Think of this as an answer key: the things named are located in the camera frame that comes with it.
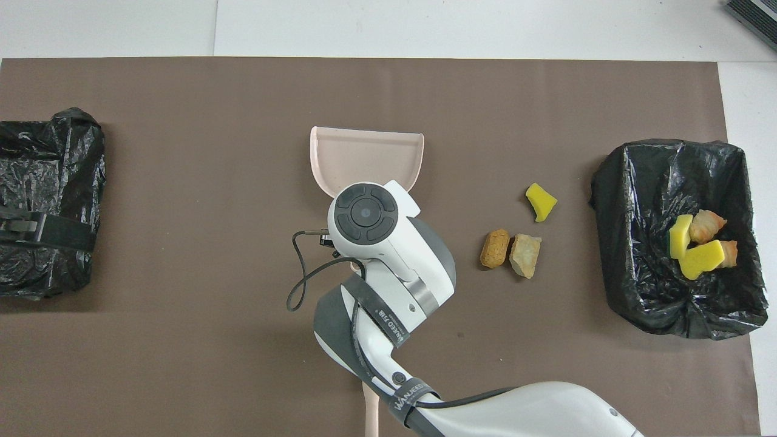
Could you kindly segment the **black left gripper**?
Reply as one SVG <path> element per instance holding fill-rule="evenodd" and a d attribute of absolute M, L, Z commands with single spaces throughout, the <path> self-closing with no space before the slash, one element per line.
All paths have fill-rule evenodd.
<path fill-rule="evenodd" d="M 85 222 L 41 211 L 1 208 L 2 243 L 38 243 L 56 249 L 92 252 L 97 234 Z"/>

